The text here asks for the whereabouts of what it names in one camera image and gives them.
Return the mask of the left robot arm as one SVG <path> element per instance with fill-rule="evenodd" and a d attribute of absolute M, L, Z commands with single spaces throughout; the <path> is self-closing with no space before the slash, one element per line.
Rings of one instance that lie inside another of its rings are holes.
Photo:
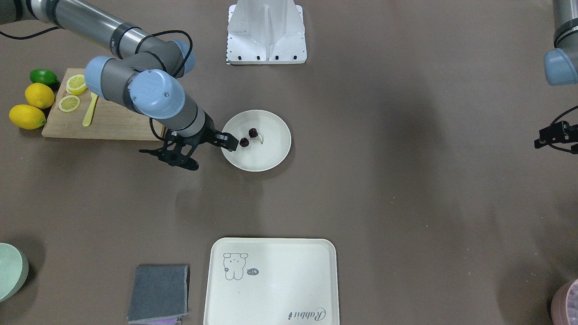
<path fill-rule="evenodd" d="M 544 55 L 545 79 L 549 86 L 566 86 L 578 82 L 578 2 L 554 0 L 555 32 L 554 49 Z M 577 125 L 571 125 L 562 117 L 576 111 L 573 107 L 556 117 L 539 131 L 533 142 L 536 149 L 550 147 L 569 154 L 577 154 Z"/>

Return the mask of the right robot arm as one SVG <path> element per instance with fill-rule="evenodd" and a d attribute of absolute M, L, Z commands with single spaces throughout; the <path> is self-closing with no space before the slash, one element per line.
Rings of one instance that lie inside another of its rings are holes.
<path fill-rule="evenodd" d="M 97 96 L 158 121 L 167 130 L 163 146 L 145 150 L 160 157 L 208 143 L 230 152 L 239 140 L 217 131 L 213 120 L 186 94 L 179 78 L 194 68 L 192 40 L 163 41 L 82 0 L 3 0 L 1 24 L 38 20 L 103 47 L 112 56 L 93 58 L 85 82 Z"/>

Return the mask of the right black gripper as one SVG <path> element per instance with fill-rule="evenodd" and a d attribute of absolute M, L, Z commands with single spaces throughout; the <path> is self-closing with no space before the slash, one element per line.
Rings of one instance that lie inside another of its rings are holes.
<path fill-rule="evenodd" d="M 201 130 L 193 136 L 184 137 L 182 142 L 194 148 L 200 144 L 209 143 L 229 152 L 235 152 L 239 146 L 239 140 L 230 133 L 216 130 L 214 121 L 207 113 L 204 113 L 204 117 L 205 122 Z"/>

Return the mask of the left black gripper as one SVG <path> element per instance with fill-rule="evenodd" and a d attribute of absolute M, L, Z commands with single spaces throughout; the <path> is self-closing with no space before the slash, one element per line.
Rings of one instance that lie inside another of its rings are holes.
<path fill-rule="evenodd" d="M 578 125 L 570 125 L 567 121 L 558 121 L 540 130 L 540 138 L 534 140 L 534 148 L 551 147 L 554 149 L 564 149 L 555 144 L 569 144 L 570 152 L 578 154 Z"/>

